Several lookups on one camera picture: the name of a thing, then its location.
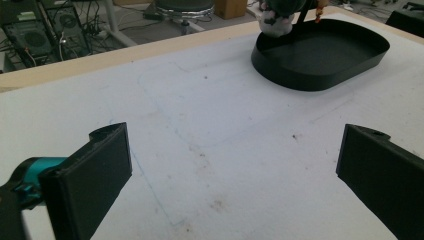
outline table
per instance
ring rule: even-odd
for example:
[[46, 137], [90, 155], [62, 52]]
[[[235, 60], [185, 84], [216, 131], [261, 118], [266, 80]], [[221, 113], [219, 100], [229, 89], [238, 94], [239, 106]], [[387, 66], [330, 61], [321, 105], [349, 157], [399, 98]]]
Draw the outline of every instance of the table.
[[[395, 239], [335, 169], [346, 123], [424, 155], [423, 42], [325, 17], [381, 34], [389, 52], [331, 89], [290, 90], [252, 67], [248, 23], [2, 75], [0, 182], [127, 122], [133, 176], [93, 239]], [[33, 239], [53, 239], [45, 208], [25, 217]]]

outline black chair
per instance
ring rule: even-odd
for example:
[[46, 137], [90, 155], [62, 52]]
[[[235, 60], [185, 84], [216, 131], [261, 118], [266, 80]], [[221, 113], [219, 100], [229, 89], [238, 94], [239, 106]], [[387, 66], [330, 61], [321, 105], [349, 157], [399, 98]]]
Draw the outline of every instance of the black chair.
[[154, 10], [160, 16], [182, 20], [181, 33], [186, 35], [190, 27], [189, 19], [209, 16], [214, 10], [213, 0], [155, 0]]
[[408, 2], [393, 11], [386, 24], [424, 38], [424, 5]]

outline cardboard box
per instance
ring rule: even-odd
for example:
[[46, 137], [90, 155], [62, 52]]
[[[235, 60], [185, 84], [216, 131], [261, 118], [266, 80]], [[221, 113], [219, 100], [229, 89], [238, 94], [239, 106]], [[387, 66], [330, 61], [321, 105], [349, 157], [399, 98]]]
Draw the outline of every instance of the cardboard box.
[[113, 0], [116, 5], [135, 5], [135, 4], [146, 4], [151, 3], [153, 0]]
[[246, 8], [247, 0], [215, 0], [215, 15], [223, 19], [242, 17]]

